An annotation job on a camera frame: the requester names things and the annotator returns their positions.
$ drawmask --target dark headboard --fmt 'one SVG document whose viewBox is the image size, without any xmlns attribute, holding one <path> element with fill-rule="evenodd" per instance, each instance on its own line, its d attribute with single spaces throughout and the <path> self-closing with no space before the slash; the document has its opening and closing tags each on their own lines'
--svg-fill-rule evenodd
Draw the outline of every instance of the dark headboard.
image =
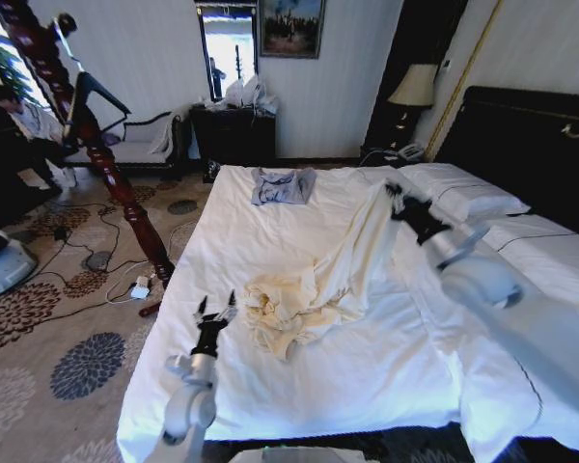
<svg viewBox="0 0 579 463">
<path fill-rule="evenodd" d="M 500 186 L 579 232 L 579 95 L 470 87 L 435 162 Z"/>
</svg>

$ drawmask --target wall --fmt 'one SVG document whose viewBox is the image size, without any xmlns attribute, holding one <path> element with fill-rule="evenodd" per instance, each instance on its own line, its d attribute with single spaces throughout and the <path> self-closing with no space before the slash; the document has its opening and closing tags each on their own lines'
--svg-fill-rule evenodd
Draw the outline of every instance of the wall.
<svg viewBox="0 0 579 463">
<path fill-rule="evenodd" d="M 417 128 L 421 143 L 428 143 L 495 3 L 470 0 L 447 55 L 453 69 L 437 77 L 436 104 Z M 433 152 L 446 138 L 471 85 L 579 94 L 579 0 L 502 1 Z"/>
<path fill-rule="evenodd" d="M 279 97 L 281 157 L 359 154 L 400 13 L 400 0 L 328 0 L 317 60 L 260 58 Z"/>
<path fill-rule="evenodd" d="M 260 58 L 280 99 L 281 157 L 357 156 L 384 70 L 401 0 L 328 0 L 318 60 Z M 192 0 L 30 0 L 42 24 L 60 12 L 79 30 L 69 43 L 92 75 L 144 120 L 209 96 Z M 63 59 L 71 76 L 76 67 Z M 91 106 L 101 124 L 119 115 Z"/>
<path fill-rule="evenodd" d="M 71 14 L 70 48 L 91 73 L 142 121 L 208 96 L 200 26 L 191 0 L 30 0 L 41 24 Z M 77 68 L 61 48 L 71 81 Z M 120 113 L 100 97 L 91 106 L 101 125 Z"/>
</svg>

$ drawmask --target wooden bedpost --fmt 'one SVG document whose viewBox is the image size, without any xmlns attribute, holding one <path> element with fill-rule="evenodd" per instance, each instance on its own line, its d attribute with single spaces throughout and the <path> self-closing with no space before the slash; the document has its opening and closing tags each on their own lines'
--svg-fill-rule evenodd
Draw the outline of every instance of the wooden bedpost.
<svg viewBox="0 0 579 463">
<path fill-rule="evenodd" d="M 30 60 L 37 76 L 49 85 L 56 107 L 65 121 L 73 87 L 69 82 L 69 73 L 60 61 L 52 25 L 41 27 L 27 0 L 0 0 L 0 16 L 14 46 Z M 61 26 L 65 33 L 76 28 L 72 18 L 66 14 L 61 16 Z M 130 183 L 116 167 L 112 151 L 103 143 L 97 119 L 89 109 L 82 118 L 78 137 L 88 148 L 93 164 L 103 173 L 110 194 L 123 205 L 124 218 L 133 228 L 144 254 L 154 265 L 156 275 L 166 286 L 174 272 L 174 265 L 168 259 L 163 241 L 152 226 L 148 213 L 137 203 Z"/>
</svg>

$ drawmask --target patterned carpet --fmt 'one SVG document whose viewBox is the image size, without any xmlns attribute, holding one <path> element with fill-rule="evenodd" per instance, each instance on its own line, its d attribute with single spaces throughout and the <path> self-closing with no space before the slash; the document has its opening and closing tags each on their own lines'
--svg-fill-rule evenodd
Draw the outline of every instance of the patterned carpet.
<svg viewBox="0 0 579 463">
<path fill-rule="evenodd" d="M 5 228 L 39 258 L 41 273 L 0 296 L 0 463 L 122 461 L 114 438 L 122 398 L 153 324 L 137 312 L 160 300 L 163 289 L 154 279 L 146 301 L 104 303 L 106 291 L 144 256 L 100 179 L 86 170 L 77 174 L 77 188 Z M 166 244 L 176 229 L 176 261 L 211 185 L 202 184 L 199 174 L 180 182 L 137 177 L 132 183 Z M 57 228 L 68 231 L 67 243 L 54 239 Z M 147 263 L 131 269 L 110 297 L 127 299 L 129 284 L 151 273 Z M 205 461 L 229 461 L 242 449 L 263 445 L 360 449 L 382 462 L 473 461 L 456 424 L 275 443 L 207 443 Z M 498 461 L 526 458 L 513 443 Z"/>
</svg>

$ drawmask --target robot vacuum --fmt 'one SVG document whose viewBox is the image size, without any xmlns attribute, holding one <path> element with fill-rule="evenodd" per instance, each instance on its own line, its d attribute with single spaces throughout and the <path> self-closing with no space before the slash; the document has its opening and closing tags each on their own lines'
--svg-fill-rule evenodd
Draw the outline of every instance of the robot vacuum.
<svg viewBox="0 0 579 463">
<path fill-rule="evenodd" d="M 0 293 L 17 285 L 37 267 L 37 259 L 16 239 L 0 231 Z"/>
</svg>

